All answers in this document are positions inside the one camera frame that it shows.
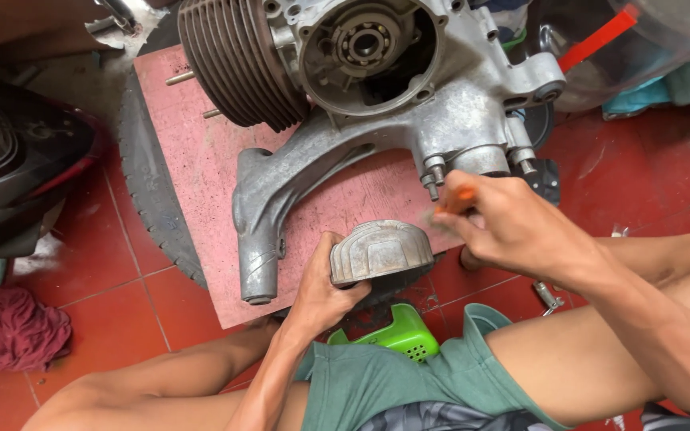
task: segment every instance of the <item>rag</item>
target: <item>rag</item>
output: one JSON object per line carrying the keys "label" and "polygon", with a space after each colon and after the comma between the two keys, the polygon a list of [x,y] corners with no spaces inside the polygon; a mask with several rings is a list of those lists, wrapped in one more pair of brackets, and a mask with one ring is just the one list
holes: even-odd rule
{"label": "rag", "polygon": [[0,370],[47,371],[50,361],[70,353],[71,319],[46,307],[31,292],[0,288]]}

